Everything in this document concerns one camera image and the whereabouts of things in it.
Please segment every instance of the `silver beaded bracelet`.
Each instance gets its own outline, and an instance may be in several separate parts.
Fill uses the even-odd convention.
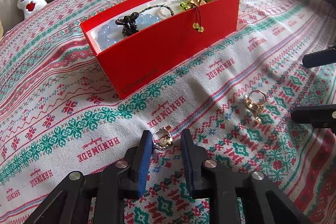
[[[179,3],[179,2],[181,2],[181,1],[186,1],[186,0],[172,0],[172,1],[167,1],[166,3],[164,3],[164,6],[168,6],[168,5],[172,5],[172,4],[174,4],[174,3]],[[167,17],[169,17],[169,15],[167,15],[167,14],[165,14],[164,12],[163,12],[163,8],[164,7],[161,7],[161,9],[160,9],[160,17],[162,17],[162,18],[167,18]]]

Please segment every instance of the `bed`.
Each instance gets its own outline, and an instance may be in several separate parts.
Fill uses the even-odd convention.
[[[208,200],[186,190],[183,128],[233,171],[264,172],[312,223],[334,223],[335,135],[290,120],[295,106],[335,102],[335,65],[301,63],[334,40],[331,5],[240,0],[235,33],[120,100],[80,23],[121,1],[55,0],[0,41],[0,223],[23,223],[70,171],[99,172],[143,130],[166,125],[173,145],[153,152],[143,198],[126,200],[126,224],[209,223]],[[260,124],[242,100],[255,89],[268,97]],[[87,153],[107,141],[114,145]],[[41,174],[48,178],[36,183]]]

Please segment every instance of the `bedspread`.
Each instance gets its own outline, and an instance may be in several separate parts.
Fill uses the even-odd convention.
[[[125,201],[126,224],[208,223],[208,200],[186,190],[183,128],[228,168],[264,172],[313,223],[334,223],[335,136],[289,114],[335,101],[335,65],[301,63],[333,41],[331,6],[240,0],[235,33],[120,100],[79,24],[121,1],[55,0],[1,40],[0,223],[22,223],[70,171],[101,171],[143,130],[168,124],[173,145],[153,152],[143,198]],[[242,101],[255,89],[268,97],[260,124]]]

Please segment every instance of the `patterned fabric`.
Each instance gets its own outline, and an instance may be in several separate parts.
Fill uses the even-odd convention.
[[[173,146],[153,152],[143,198],[125,201],[126,224],[209,222],[208,200],[186,190],[183,128],[228,168],[266,173],[313,223],[335,222],[335,136],[289,114],[335,101],[335,65],[301,65],[333,40],[331,6],[241,0],[235,33],[121,101],[79,24],[122,1],[55,0],[1,40],[0,223],[22,223],[70,171],[101,171],[143,130],[167,124]],[[258,125],[242,101],[254,89],[268,96]]]

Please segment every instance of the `red box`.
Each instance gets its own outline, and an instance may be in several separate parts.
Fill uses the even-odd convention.
[[[239,0],[213,0],[199,7],[203,33],[193,28],[196,9],[189,9],[101,51],[90,31],[150,1],[126,0],[81,23],[94,55],[122,99],[236,30]]]

